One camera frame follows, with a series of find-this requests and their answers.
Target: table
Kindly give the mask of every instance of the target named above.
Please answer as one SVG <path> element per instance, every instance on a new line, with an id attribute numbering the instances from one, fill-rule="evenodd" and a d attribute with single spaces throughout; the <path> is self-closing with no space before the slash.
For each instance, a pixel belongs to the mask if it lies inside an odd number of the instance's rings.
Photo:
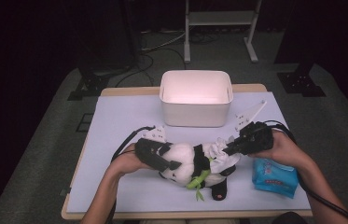
<path id="1" fill-rule="evenodd" d="M 204 11 L 190 12 L 188 1 L 186 0 L 186 21 L 185 21 L 185 62 L 190 62 L 190 43 L 189 26 L 191 25 L 250 25 L 248 37 L 244 38 L 246 49 L 252 63 L 258 62 L 258 56 L 252 46 L 253 34 L 256 23 L 258 22 L 258 13 L 260 11 L 261 1 L 257 0 L 255 10 L 247 11 Z"/>
<path id="2" fill-rule="evenodd" d="M 261 84 L 234 84 L 232 85 L 234 92 L 265 92 L 267 89 Z M 130 96 L 130 95 L 156 95 L 159 94 L 159 87 L 143 87 L 143 88 L 116 88 L 105 89 L 102 91 L 102 96 Z M 80 164 L 84 153 L 84 146 L 75 170 L 74 178 L 71 183 L 73 186 L 74 179 L 77 173 L 78 165 Z M 67 213 L 67 205 L 69 202 L 70 193 L 67 194 L 63 210 L 62 217 L 64 219 L 82 219 L 84 213 Z M 266 210 L 266 211 L 197 211 L 197 212 L 117 212 L 114 215 L 114 219 L 151 219 L 151 218 L 212 218 L 212 217 L 276 217 L 287 210 Z M 296 210 L 296 212 L 302 216 L 311 216 L 312 213 L 309 209 Z"/>

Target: plush toy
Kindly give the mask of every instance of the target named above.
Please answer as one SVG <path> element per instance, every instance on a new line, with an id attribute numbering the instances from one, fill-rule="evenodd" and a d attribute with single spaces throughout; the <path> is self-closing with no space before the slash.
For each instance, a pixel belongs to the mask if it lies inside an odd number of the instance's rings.
<path id="1" fill-rule="evenodd" d="M 227 176 L 235 171 L 235 164 L 241 158 L 239 153 L 229 156 L 223 151 L 227 148 L 226 144 L 221 138 L 195 147 L 187 143 L 167 143 L 165 132 L 159 127 L 144 134 L 135 147 L 151 148 L 150 155 L 154 157 L 147 163 L 153 161 L 158 164 L 160 176 L 176 185 L 196 189 L 197 200 L 203 200 L 199 189 L 210 188 L 213 199 L 221 201 L 227 195 Z"/>

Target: white plastic bin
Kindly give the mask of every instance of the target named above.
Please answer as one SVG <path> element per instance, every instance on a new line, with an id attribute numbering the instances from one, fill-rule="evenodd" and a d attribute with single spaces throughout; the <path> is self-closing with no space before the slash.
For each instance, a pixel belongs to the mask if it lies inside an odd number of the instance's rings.
<path id="1" fill-rule="evenodd" d="M 232 97 L 230 77 L 225 72 L 180 70 L 162 76 L 160 99 L 167 125 L 223 126 Z"/>

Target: dark background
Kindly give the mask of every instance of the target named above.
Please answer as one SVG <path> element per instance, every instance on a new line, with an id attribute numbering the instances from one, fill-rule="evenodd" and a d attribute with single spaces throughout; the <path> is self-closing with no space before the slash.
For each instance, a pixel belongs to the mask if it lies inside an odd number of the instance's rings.
<path id="1" fill-rule="evenodd" d="M 192 10 L 254 7 L 250 0 L 190 2 Z M 130 1 L 129 17 L 113 0 L 0 0 L 0 194 L 56 90 L 79 60 L 86 57 L 112 71 L 133 65 L 131 17 L 137 18 L 133 31 L 183 28 L 184 3 Z M 348 0 L 264 1 L 257 29 L 285 28 L 276 63 L 311 57 L 348 97 Z"/>

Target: gray carpet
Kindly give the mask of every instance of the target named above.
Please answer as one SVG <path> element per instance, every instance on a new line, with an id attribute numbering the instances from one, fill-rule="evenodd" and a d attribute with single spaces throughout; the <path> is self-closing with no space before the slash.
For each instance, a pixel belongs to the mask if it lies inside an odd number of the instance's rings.
<path id="1" fill-rule="evenodd" d="M 273 64 L 282 36 L 283 33 L 255 33 L 253 44 L 259 62 L 251 63 L 244 34 L 220 35 L 215 42 L 191 45 L 191 63 L 186 67 L 225 71 L 232 83 L 264 84 L 274 93 L 299 145 L 317 161 L 348 207 L 348 100 L 332 75 L 318 65 L 313 67 L 311 77 L 326 97 L 305 98 L 301 94 L 285 93 L 276 74 L 293 71 L 296 65 Z M 152 47 L 170 38 L 171 35 L 148 34 L 143 44 Z M 184 69 L 179 55 L 167 50 L 175 49 L 183 55 L 183 45 L 164 48 L 147 54 L 153 58 L 153 64 L 146 72 L 120 83 L 131 72 L 112 77 L 108 87 L 118 83 L 119 87 L 159 86 L 165 71 Z M 148 67 L 150 62 L 150 58 L 141 56 L 139 67 Z M 63 189 L 70 185 L 87 135 L 77 132 L 77 125 L 85 113 L 94 111 L 97 100 L 97 97 L 84 97 L 81 101 L 67 101 L 80 79 L 75 69 L 58 89 L 0 198 L 0 223 L 77 223 L 61 217 Z M 270 222 L 271 218 L 251 218 L 253 224 Z"/>

